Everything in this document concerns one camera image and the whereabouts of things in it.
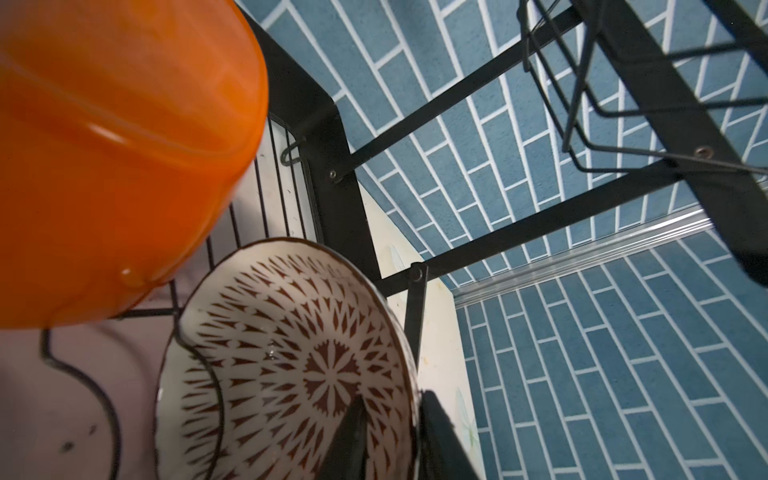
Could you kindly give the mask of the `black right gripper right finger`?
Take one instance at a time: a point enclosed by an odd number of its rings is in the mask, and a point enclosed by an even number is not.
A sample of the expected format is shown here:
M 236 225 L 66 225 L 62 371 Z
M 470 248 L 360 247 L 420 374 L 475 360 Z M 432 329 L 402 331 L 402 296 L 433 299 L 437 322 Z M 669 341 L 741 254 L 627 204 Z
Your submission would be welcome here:
M 422 392 L 420 404 L 419 479 L 478 480 L 437 395 Z

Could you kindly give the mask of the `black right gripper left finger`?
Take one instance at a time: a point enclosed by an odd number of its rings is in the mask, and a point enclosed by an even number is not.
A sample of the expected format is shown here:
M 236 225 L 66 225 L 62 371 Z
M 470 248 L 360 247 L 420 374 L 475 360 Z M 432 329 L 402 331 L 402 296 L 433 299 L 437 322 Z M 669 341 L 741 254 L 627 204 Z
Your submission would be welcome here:
M 357 395 L 340 422 L 316 479 L 365 479 L 368 414 Z

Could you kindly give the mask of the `orange plastic bowl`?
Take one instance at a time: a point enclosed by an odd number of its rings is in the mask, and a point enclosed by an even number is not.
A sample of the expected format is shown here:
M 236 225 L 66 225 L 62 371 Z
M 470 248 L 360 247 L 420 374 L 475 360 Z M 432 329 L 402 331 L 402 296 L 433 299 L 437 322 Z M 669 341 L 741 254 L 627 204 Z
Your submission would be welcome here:
M 268 112 L 232 1 L 1 5 L 1 326 L 98 321 L 170 281 Z

